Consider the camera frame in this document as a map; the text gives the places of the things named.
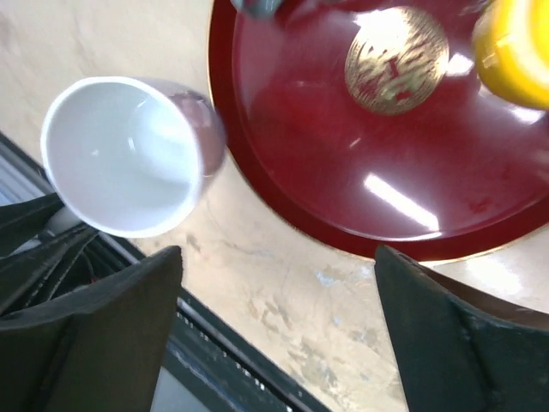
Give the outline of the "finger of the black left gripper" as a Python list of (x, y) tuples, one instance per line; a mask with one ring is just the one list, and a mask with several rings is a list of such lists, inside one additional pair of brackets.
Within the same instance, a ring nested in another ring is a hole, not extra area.
[(98, 231), (78, 223), (54, 234), (46, 224), (62, 208), (55, 193), (2, 206), (2, 313), (45, 303), (92, 279), (94, 272), (79, 263)]

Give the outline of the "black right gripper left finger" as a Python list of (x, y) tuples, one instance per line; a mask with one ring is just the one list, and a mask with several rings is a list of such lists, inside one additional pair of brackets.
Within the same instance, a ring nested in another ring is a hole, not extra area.
[(3, 411), (148, 411), (183, 277), (168, 246), (1, 319)]

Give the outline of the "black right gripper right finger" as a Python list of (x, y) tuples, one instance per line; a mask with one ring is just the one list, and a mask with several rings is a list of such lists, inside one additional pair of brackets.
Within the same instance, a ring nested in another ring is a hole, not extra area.
[(375, 277), (411, 411), (546, 411), (548, 316), (380, 246)]

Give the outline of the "blue mug white base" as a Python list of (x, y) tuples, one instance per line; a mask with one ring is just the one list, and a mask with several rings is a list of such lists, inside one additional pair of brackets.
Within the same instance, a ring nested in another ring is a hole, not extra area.
[(86, 223), (150, 238), (196, 208), (224, 163), (226, 131), (208, 97), (176, 82), (96, 76), (51, 103), (39, 143), (63, 202), (49, 231)]

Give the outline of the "yellow mug black handle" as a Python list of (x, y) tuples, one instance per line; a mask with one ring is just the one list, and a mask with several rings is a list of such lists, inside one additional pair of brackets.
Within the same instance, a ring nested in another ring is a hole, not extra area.
[(475, 68), (496, 96), (548, 109), (548, 2), (489, 1), (473, 30)]

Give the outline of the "dark teal faceted mug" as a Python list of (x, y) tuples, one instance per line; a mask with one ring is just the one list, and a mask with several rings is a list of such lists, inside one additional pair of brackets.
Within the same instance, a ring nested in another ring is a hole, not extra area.
[(254, 18), (270, 18), (284, 3), (283, 0), (231, 0), (239, 12)]

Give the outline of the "round red lacquer tray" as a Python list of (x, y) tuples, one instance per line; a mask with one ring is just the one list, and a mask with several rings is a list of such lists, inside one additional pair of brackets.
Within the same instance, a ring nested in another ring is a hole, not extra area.
[(212, 6), (210, 93), (240, 172), (299, 231), (362, 257), (462, 258), (548, 225), (548, 115), (474, 69), (482, 1)]

